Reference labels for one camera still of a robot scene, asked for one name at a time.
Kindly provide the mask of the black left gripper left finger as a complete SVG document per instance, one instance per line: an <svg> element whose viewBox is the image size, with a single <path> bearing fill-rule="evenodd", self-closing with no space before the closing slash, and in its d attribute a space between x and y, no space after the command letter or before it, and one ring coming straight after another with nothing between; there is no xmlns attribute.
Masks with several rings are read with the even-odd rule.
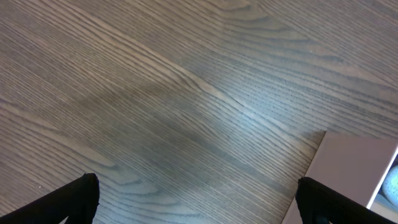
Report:
<svg viewBox="0 0 398 224"><path fill-rule="evenodd" d="M100 199L99 180L94 173L1 217L1 224L92 224Z"/></svg>

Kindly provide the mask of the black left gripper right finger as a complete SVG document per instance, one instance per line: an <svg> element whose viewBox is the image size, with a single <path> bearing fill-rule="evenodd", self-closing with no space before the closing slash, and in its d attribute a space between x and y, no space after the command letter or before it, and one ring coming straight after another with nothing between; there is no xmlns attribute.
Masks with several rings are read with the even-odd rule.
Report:
<svg viewBox="0 0 398 224"><path fill-rule="evenodd" d="M394 224L310 177L298 180L295 201L303 224Z"/></svg>

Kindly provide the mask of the clear soap pump bottle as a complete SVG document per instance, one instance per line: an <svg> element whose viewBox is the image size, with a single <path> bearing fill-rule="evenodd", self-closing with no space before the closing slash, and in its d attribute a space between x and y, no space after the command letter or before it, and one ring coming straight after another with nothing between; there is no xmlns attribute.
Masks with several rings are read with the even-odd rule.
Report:
<svg viewBox="0 0 398 224"><path fill-rule="evenodd" d="M391 168L382 184L382 191L388 201L397 207L397 166Z"/></svg>

